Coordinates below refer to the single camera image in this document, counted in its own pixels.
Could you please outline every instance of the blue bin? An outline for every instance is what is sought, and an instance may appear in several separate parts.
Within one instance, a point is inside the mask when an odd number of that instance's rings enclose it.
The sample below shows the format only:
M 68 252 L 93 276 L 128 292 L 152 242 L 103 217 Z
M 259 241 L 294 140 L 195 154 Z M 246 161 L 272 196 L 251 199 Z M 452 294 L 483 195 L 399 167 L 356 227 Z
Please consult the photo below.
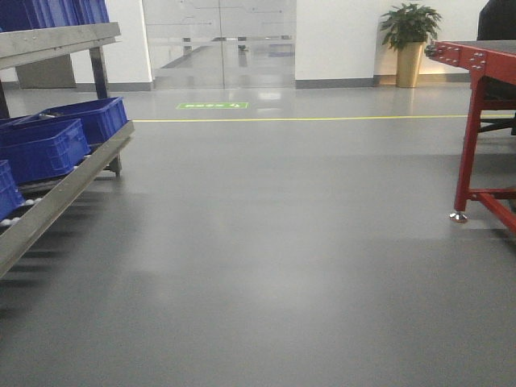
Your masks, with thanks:
M 0 131 L 0 160 L 18 185 L 70 173 L 89 150 L 80 119 Z
M 0 10 L 4 31 L 78 25 L 69 0 L 0 0 Z
M 0 160 L 0 220 L 24 202 L 10 172 L 9 161 Z
M 20 119 L 13 127 L 31 126 L 43 119 L 50 122 L 81 119 L 82 130 L 89 145 L 106 142 L 127 123 L 122 97 L 116 97 L 52 107 Z
M 109 23 L 104 0 L 73 0 L 79 24 Z

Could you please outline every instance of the stainless steel rack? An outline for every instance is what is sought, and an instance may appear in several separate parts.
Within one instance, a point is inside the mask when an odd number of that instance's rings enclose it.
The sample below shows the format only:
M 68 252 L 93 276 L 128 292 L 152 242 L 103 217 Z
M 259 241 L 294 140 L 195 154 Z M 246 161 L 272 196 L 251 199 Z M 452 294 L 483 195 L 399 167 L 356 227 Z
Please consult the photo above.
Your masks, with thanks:
M 114 43 L 118 35 L 120 30 L 117 23 L 3 32 L 0 34 L 0 69 L 89 50 L 97 96 L 108 98 L 102 46 Z M 0 118 L 8 117 L 9 110 L 0 82 Z M 109 165 L 109 170 L 119 175 L 120 151 L 131 140 L 133 131 L 132 122 L 127 123 L 0 235 L 0 277 L 10 270 L 106 166 Z

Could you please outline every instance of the glass partition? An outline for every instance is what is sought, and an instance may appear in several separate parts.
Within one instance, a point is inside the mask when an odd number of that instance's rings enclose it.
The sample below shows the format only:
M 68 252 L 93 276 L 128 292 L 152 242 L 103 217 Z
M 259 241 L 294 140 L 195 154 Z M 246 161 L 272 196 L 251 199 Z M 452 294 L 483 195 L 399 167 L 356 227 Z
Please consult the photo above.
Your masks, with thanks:
M 292 87 L 295 0 L 144 0 L 157 89 Z

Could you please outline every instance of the gold planter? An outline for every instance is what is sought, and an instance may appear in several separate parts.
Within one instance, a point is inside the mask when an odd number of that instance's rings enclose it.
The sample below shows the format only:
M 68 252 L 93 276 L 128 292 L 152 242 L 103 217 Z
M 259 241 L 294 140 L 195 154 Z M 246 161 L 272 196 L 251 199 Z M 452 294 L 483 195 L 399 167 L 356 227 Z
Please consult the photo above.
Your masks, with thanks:
M 397 50 L 397 87 L 416 87 L 424 45 L 425 42 L 413 42 Z

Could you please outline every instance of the green leaves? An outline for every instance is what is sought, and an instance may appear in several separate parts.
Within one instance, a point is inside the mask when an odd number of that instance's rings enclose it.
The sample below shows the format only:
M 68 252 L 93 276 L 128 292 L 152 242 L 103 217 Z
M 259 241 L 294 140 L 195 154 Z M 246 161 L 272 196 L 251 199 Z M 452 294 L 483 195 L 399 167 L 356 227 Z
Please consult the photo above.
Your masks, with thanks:
M 382 44 L 389 44 L 389 48 L 403 49 L 410 42 L 426 42 L 428 36 L 437 39 L 438 22 L 441 15 L 429 6 L 405 4 L 393 6 L 382 16 L 388 16 L 381 23 L 381 31 L 387 31 Z

